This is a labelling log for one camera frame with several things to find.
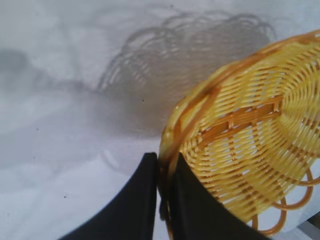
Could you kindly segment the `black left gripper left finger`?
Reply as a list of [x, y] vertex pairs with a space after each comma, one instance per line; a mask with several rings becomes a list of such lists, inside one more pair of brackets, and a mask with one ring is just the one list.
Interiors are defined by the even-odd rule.
[[121, 191], [62, 240], [151, 240], [157, 205], [157, 155], [145, 153]]

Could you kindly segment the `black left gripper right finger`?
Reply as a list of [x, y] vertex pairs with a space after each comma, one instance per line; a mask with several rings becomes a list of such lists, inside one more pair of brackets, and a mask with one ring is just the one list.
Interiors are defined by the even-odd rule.
[[267, 240], [215, 200], [180, 154], [172, 178], [175, 240]]

